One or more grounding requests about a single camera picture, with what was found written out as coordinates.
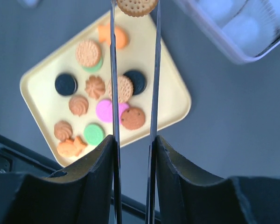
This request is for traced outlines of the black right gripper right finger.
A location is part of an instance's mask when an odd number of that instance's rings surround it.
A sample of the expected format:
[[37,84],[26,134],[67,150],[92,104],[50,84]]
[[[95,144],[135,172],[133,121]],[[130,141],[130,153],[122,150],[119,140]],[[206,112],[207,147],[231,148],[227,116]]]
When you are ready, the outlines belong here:
[[280,177],[207,172],[156,139],[157,188],[164,224],[280,224]]

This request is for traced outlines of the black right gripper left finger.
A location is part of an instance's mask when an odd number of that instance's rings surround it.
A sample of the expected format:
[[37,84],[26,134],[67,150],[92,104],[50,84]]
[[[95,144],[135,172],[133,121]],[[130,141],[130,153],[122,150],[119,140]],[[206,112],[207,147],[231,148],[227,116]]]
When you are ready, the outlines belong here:
[[109,221],[113,136],[48,177],[0,174],[0,224],[106,224]]

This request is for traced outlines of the pink sandwich cookie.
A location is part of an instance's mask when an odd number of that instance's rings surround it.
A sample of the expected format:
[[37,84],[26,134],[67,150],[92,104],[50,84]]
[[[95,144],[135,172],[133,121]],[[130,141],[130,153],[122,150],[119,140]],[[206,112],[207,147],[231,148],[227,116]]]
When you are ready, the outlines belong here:
[[[119,104],[119,123],[121,124],[120,117],[122,113],[130,106],[128,103]],[[97,117],[105,123],[113,122],[112,101],[110,99],[102,99],[96,106]]]

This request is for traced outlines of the brown chocolate chip cookie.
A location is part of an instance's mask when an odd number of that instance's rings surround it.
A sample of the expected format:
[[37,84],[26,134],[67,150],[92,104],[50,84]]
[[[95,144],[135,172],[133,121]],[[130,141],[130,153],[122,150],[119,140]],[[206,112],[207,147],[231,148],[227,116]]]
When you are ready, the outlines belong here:
[[136,130],[145,124],[146,116],[142,109],[138,107],[130,107],[122,113],[120,120],[121,124],[126,129]]

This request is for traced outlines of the round tan dotted biscuit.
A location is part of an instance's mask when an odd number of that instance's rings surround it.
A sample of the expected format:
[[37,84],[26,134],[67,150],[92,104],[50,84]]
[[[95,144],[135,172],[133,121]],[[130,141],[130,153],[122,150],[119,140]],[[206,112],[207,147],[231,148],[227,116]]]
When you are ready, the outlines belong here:
[[120,10],[132,17],[142,17],[151,13],[158,0],[117,0]]

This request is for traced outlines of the metal serving tongs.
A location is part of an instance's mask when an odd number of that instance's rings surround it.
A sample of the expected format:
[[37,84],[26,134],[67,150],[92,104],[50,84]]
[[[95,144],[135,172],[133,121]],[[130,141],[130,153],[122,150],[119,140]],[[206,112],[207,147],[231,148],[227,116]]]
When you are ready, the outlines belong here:
[[[118,99],[118,75],[116,58],[116,36],[115,36],[115,5],[111,1],[110,16],[110,57],[111,57],[111,84],[112,84],[112,125],[113,125],[113,188],[114,188],[114,212],[115,222],[122,223],[122,200],[121,200],[121,176],[120,176],[120,143],[119,143],[119,123],[126,125],[126,128],[135,129],[141,127],[146,120],[144,112],[136,107],[131,107],[122,113],[119,117],[119,99]],[[156,137],[158,123],[158,98],[159,98],[159,79],[161,65],[161,4],[156,2],[157,23],[156,23],[156,41],[155,41],[155,61],[154,61],[154,82],[152,95],[152,111],[150,125],[150,146],[148,156],[148,176],[147,176],[147,198],[145,223],[155,223],[155,180],[156,180]]]

